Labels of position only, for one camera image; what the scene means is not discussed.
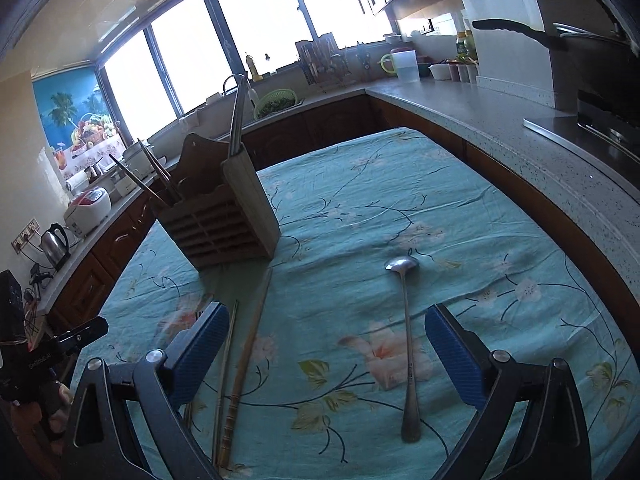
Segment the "person's left hand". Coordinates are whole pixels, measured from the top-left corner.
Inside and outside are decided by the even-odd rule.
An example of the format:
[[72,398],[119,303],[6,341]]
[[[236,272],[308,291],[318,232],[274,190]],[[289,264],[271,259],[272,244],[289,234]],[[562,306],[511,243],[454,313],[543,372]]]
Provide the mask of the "person's left hand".
[[53,442],[64,437],[73,396],[58,380],[26,385],[11,402],[11,425],[18,434],[29,431]]

